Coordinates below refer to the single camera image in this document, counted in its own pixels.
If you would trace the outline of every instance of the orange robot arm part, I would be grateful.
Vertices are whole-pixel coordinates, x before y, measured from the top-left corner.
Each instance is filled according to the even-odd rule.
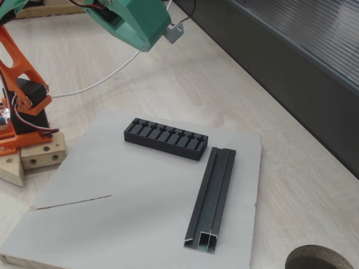
[[[16,80],[22,74],[26,74],[31,81],[35,81],[44,85],[47,90],[48,86],[18,49],[4,26],[0,27],[0,42],[4,45],[6,51],[9,53],[13,61],[12,67],[7,67],[2,61],[0,61],[0,70],[3,73],[9,91],[15,92],[18,97],[16,101],[19,104],[17,110],[21,113],[33,116],[38,115],[48,104],[51,103],[51,96],[47,95],[46,98],[41,101],[41,103],[33,108],[31,107],[31,101],[20,89]]]
[[[0,70],[8,90],[15,92],[17,95],[17,104],[15,105],[17,106],[18,112],[32,116],[38,115],[49,103],[51,103],[51,96],[47,95],[38,105],[32,107],[31,101],[17,84],[17,78],[22,74],[26,74],[30,81],[44,85],[47,90],[48,86],[25,56],[20,52],[4,26],[0,26],[0,42],[3,44],[13,61],[12,67],[7,67],[0,61]],[[2,102],[3,106],[7,108],[7,101],[5,98],[2,99]],[[43,135],[40,131],[16,134],[13,125],[10,122],[10,125],[7,126],[6,129],[0,129],[0,156],[13,154],[20,147],[50,142],[51,140],[51,135]]]

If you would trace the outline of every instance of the wire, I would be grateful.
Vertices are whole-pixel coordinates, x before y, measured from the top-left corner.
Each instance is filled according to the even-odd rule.
[[[196,7],[197,7],[197,0],[194,0],[193,1],[193,10],[192,10],[191,14],[187,18],[184,18],[181,22],[187,21],[189,18],[192,18],[193,14],[196,11]]]
[[[5,81],[5,78],[4,78],[4,75],[3,73],[1,72],[0,70],[0,78],[1,78],[1,81],[2,81],[2,84],[4,86],[4,94],[5,94],[5,98],[6,98],[6,101],[7,101],[7,107],[10,111],[15,111],[15,115],[16,117],[19,119],[20,122],[22,122],[23,124],[26,124],[28,126],[31,126],[39,131],[42,131],[42,134],[43,135],[50,135],[52,133],[56,133],[59,131],[59,129],[57,128],[45,128],[45,127],[40,127],[40,126],[36,126],[30,122],[27,122],[26,120],[24,120],[18,113],[17,111],[17,105],[15,105],[15,100],[17,98],[17,95],[16,93],[14,94],[13,98],[12,98],[12,101],[10,102],[10,95],[9,95],[9,90],[8,90],[8,87],[7,87],[7,84],[6,84],[6,81]]]
[[[169,0],[168,5],[166,10],[169,9],[169,6],[171,5],[173,0]],[[74,91],[74,92],[69,92],[68,94],[58,94],[58,95],[54,95],[51,96],[53,99],[54,98],[61,98],[61,97],[66,97],[66,96],[72,96],[72,95],[76,95],[76,94],[80,94],[82,92],[88,91],[90,89],[92,89],[93,87],[96,87],[98,85],[100,85],[101,83],[105,82],[106,80],[108,80],[110,77],[114,76],[116,73],[118,73],[119,71],[121,71],[125,66],[127,66],[129,63],[132,62],[133,59],[135,59],[137,57],[137,55],[140,54],[140,51],[136,51],[136,53],[130,58],[128,59],[128,61],[126,63],[124,63],[123,65],[121,65],[118,69],[116,69],[115,71],[113,71],[110,75],[108,75],[107,77],[103,78],[102,80],[96,82],[95,84],[92,84],[91,86],[84,88],[80,91]]]
[[[104,10],[105,7],[101,6],[99,4],[78,4],[76,3],[74,0],[67,0],[70,4],[73,4],[74,6],[77,7],[82,7],[82,8],[98,8],[100,10]]]
[[[16,98],[17,98],[17,95],[16,95],[16,93],[15,93],[15,95],[14,95],[13,98],[12,98],[11,104],[12,104],[12,107],[13,107],[13,109],[14,109],[14,111],[15,111],[15,115],[16,115],[16,117],[19,119],[20,122],[22,122],[22,123],[24,123],[24,124],[26,124],[26,125],[28,125],[28,126],[31,126],[31,127],[35,128],[35,129],[37,129],[37,130],[39,130],[39,131],[44,131],[44,132],[42,133],[42,134],[44,134],[44,135],[49,135],[49,134],[56,133],[56,132],[59,131],[59,129],[57,129],[57,128],[40,127],[40,126],[34,125],[34,124],[32,124],[32,123],[27,122],[26,120],[24,120],[24,119],[19,115],[19,113],[18,113],[18,111],[17,111],[17,105],[15,104]]]

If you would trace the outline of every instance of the wooden table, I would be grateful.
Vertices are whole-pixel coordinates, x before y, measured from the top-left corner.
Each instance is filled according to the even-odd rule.
[[[174,22],[185,17],[175,5],[170,14]],[[259,133],[251,268],[284,268],[289,253],[307,244],[333,249],[359,268],[359,181],[195,23],[184,25],[175,45],[161,39],[100,86],[54,100],[47,109],[52,126],[68,147],[103,108]],[[51,94],[87,87],[135,52],[87,15],[17,20],[7,28]],[[0,180],[0,244],[54,169],[28,172],[25,188]]]

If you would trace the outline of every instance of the screw hole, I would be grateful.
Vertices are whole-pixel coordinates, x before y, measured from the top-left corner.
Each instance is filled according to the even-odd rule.
[[[293,250],[286,261],[286,269],[353,269],[337,252],[319,245],[304,245]]]

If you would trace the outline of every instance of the black 3d printed part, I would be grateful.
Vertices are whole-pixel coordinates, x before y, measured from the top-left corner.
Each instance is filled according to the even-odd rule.
[[[186,248],[214,253],[235,156],[235,150],[212,148],[185,237]]]
[[[124,131],[125,141],[199,161],[208,136],[137,119]]]

